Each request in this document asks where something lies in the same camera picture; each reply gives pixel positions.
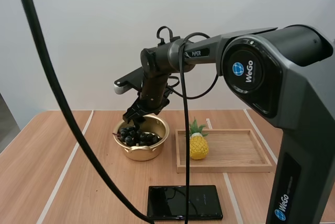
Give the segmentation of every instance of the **black phone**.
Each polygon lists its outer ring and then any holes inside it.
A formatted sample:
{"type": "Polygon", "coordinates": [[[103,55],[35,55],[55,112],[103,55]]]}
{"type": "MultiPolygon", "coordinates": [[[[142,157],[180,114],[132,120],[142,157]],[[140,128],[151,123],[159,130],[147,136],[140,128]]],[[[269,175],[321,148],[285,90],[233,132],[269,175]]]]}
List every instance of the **black phone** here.
{"type": "MultiPolygon", "coordinates": [[[[147,216],[153,220],[183,220],[185,197],[185,186],[149,186],[147,216]]],[[[190,220],[221,220],[216,186],[190,186],[188,209],[190,220]]]]}

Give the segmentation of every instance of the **pineapple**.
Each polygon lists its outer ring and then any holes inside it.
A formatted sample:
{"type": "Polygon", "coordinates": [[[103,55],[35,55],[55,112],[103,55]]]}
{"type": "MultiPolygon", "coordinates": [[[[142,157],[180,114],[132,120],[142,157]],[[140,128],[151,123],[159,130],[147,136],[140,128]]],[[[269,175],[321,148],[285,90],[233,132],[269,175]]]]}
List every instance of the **pineapple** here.
{"type": "Polygon", "coordinates": [[[189,125],[189,134],[191,135],[191,139],[189,140],[189,155],[194,160],[204,159],[208,154],[208,144],[204,138],[208,134],[201,133],[205,127],[207,126],[198,126],[196,119],[189,125]]]}

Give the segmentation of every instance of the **robotic arm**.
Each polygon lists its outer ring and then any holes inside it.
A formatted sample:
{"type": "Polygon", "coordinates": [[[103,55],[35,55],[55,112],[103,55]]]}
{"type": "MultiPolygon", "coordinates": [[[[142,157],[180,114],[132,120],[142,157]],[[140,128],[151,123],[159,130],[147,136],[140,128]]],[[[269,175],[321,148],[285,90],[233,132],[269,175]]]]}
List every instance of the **robotic arm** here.
{"type": "MultiPolygon", "coordinates": [[[[180,72],[180,37],[143,49],[142,67],[115,81],[138,98],[124,120],[140,122],[169,104],[166,88],[180,72]]],[[[319,223],[335,179],[335,55],[316,29],[238,31],[186,42],[184,72],[215,63],[228,87],[274,127],[283,129],[266,223],[319,223]]]]}

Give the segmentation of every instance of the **blue logo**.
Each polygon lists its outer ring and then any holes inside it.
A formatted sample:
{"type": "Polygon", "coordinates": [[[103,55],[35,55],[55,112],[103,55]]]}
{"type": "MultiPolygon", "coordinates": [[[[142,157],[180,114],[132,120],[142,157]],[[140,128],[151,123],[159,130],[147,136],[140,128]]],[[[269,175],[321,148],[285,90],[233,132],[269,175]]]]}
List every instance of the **blue logo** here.
{"type": "Polygon", "coordinates": [[[282,211],[280,211],[279,209],[274,210],[274,214],[277,216],[277,218],[278,218],[279,220],[282,220],[282,221],[286,220],[286,216],[285,216],[284,213],[283,213],[282,211]]]}
{"type": "Polygon", "coordinates": [[[244,73],[244,67],[241,63],[236,62],[234,63],[234,65],[232,66],[232,71],[236,76],[241,76],[244,73]]]}

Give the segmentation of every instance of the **gold bowl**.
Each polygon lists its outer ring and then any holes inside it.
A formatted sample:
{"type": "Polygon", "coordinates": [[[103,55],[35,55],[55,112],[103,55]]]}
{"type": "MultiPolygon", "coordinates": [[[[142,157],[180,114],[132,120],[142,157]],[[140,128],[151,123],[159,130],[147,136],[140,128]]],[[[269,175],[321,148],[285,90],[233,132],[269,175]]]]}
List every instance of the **gold bowl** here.
{"type": "MultiPolygon", "coordinates": [[[[124,155],[131,160],[145,161],[157,157],[162,152],[164,141],[168,138],[170,133],[169,126],[163,119],[154,115],[146,115],[144,118],[146,120],[141,124],[140,130],[158,135],[161,140],[156,144],[149,147],[146,145],[141,147],[129,147],[126,144],[123,144],[119,138],[114,135],[114,139],[122,147],[124,155]]],[[[131,121],[127,124],[122,120],[115,126],[113,132],[117,133],[121,128],[128,126],[133,126],[133,122],[131,121]]]]}

